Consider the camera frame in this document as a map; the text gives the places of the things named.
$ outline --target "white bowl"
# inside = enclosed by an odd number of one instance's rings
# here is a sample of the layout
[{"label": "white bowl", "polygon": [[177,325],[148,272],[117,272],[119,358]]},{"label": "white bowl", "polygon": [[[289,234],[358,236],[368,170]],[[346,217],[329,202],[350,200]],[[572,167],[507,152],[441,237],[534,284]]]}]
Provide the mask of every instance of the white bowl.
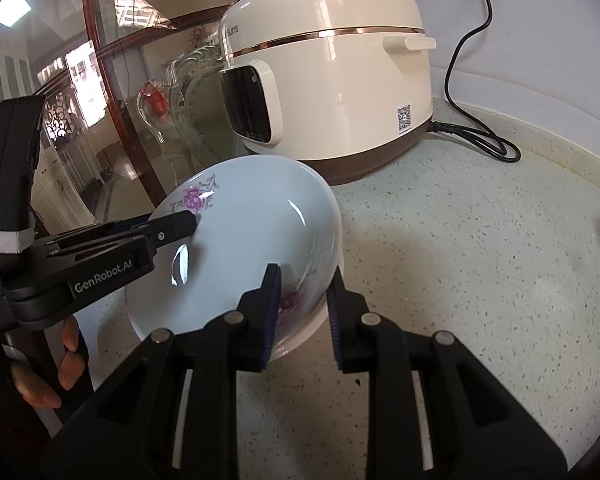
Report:
[{"label": "white bowl", "polygon": [[151,218],[182,209],[198,219],[194,235],[160,248],[153,272],[126,286],[138,336],[202,328],[258,288],[269,263],[282,268],[283,289],[271,359],[314,333],[342,269],[340,210],[318,173],[282,156],[233,158],[187,180]]}]

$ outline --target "rice cooker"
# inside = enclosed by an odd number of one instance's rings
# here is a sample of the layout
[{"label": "rice cooker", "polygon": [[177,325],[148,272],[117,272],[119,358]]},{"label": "rice cooker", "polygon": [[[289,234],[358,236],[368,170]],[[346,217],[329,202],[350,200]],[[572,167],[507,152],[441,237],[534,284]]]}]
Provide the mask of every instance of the rice cooker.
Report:
[{"label": "rice cooker", "polygon": [[432,117],[429,50],[415,0],[240,0],[220,22],[234,132],[330,184],[413,146]]}]

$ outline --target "rice cooker handle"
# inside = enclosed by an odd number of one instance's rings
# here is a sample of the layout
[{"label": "rice cooker handle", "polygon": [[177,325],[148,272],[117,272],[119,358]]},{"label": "rice cooker handle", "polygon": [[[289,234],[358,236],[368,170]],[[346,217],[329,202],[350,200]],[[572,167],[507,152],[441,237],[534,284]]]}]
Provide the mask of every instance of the rice cooker handle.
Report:
[{"label": "rice cooker handle", "polygon": [[434,50],[436,40],[425,37],[385,36],[382,38],[382,48],[387,54],[399,54],[400,52],[421,52],[423,50]]}]

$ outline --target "human hand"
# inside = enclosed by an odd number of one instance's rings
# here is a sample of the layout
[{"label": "human hand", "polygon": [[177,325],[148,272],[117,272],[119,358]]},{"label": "human hand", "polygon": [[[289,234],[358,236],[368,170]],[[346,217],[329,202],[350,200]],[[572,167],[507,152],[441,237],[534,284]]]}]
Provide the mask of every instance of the human hand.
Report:
[{"label": "human hand", "polygon": [[[58,367],[58,381],[65,390],[74,387],[83,374],[86,364],[78,349],[78,322],[74,316],[64,320],[62,342],[67,352]],[[35,408],[59,408],[62,401],[31,368],[21,363],[11,364],[11,378],[22,398]]]}]

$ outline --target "black cable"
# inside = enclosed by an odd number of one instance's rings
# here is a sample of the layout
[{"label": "black cable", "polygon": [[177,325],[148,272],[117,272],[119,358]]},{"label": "black cable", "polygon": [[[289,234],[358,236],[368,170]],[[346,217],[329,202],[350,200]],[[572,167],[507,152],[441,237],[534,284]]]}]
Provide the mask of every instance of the black cable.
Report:
[{"label": "black cable", "polygon": [[[469,38],[475,36],[476,34],[485,30],[489,25],[491,25],[491,20],[493,19],[493,7],[491,7],[491,0],[485,0],[487,3],[488,16],[487,20],[474,30],[468,32],[464,35],[462,40],[459,41],[458,46],[456,46],[456,50],[454,51],[453,56],[451,57],[451,62],[449,62],[449,67],[446,69],[446,77],[445,77],[445,96],[446,100],[449,101],[449,104],[455,108],[458,112],[464,115],[469,120],[473,121],[475,124],[478,124],[483,130],[478,130],[476,128],[470,128],[468,126],[461,126],[460,124],[451,124],[451,123],[439,123],[437,121],[433,121],[431,123],[431,131],[434,133],[445,132],[448,134],[454,134],[458,137],[462,137],[467,142],[470,142],[474,146],[477,146],[484,152],[488,153],[494,158],[501,160],[502,162],[517,162],[520,160],[520,150],[518,147],[509,142],[507,139],[503,139],[502,137],[497,136],[494,131],[484,124],[480,119],[471,115],[466,110],[462,110],[456,102],[451,98],[449,94],[449,79],[451,78],[451,72],[454,69],[456,64],[456,60],[458,60],[458,55],[462,50],[462,47],[467,42]],[[514,155],[507,155],[507,146],[513,150]]]}]

